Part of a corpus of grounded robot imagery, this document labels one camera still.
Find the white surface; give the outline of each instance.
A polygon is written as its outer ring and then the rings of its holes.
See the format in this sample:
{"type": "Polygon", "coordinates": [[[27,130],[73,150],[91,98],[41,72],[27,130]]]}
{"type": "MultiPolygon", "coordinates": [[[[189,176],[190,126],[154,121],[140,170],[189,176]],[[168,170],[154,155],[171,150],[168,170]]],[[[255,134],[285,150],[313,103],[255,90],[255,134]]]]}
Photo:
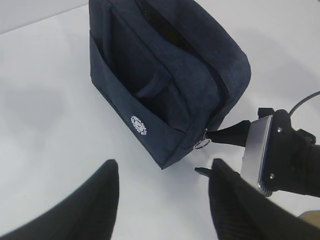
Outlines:
{"type": "MultiPolygon", "coordinates": [[[[251,84],[223,127],[289,110],[320,89],[316,0],[199,0],[247,53],[251,84]]],[[[105,160],[116,159],[120,202],[114,240],[212,240],[208,179],[194,167],[223,158],[240,170],[241,147],[212,144],[161,171],[93,87],[87,6],[0,35],[0,235],[49,210],[105,160]]],[[[320,138],[320,97],[293,125],[320,138]]],[[[295,215],[319,199],[278,192],[295,215]]]]}
{"type": "Polygon", "coordinates": [[[0,0],[0,34],[87,3],[88,0],[0,0]]]}

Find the printed emblem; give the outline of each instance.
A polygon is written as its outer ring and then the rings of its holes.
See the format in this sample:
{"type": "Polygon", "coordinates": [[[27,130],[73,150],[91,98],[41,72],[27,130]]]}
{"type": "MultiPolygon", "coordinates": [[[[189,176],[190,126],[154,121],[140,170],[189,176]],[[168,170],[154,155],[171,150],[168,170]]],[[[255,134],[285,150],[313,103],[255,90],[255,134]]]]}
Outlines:
{"type": "Polygon", "coordinates": [[[144,123],[139,119],[137,118],[136,116],[132,116],[131,117],[131,122],[132,122],[132,125],[134,126],[135,130],[140,133],[141,135],[147,135],[147,129],[144,125],[144,123]]]}

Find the bag front pocket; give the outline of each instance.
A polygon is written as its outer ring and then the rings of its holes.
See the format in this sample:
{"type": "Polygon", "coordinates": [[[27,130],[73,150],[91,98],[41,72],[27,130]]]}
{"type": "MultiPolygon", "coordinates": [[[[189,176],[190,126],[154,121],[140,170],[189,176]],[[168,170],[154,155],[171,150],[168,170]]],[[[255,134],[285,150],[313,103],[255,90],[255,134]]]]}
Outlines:
{"type": "Polygon", "coordinates": [[[172,128],[186,132],[189,110],[172,75],[120,14],[110,4],[105,8],[106,64],[141,104],[172,128]]]}
{"type": "Polygon", "coordinates": [[[132,96],[105,63],[92,36],[90,62],[93,84],[162,167],[181,143],[184,133],[168,126],[132,96]]]}

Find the zipper pull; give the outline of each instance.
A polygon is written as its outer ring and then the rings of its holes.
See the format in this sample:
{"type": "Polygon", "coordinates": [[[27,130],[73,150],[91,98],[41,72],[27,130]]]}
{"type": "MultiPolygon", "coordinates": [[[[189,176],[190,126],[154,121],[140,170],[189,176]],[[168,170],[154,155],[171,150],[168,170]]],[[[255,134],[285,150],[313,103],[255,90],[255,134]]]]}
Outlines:
{"type": "Polygon", "coordinates": [[[204,134],[203,134],[202,140],[200,140],[198,143],[196,143],[196,144],[193,146],[193,150],[203,149],[203,148],[206,147],[209,143],[211,143],[211,139],[210,139],[210,138],[207,138],[207,132],[208,132],[208,129],[206,128],[206,129],[204,130],[204,134]]]}

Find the bag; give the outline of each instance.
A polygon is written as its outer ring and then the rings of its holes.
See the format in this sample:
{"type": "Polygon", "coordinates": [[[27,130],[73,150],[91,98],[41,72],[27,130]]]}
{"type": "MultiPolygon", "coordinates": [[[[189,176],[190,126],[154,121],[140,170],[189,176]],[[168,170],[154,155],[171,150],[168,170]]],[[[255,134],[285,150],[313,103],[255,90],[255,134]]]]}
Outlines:
{"type": "Polygon", "coordinates": [[[90,0],[91,79],[165,169],[247,88],[247,56],[193,0],[90,0]]]}

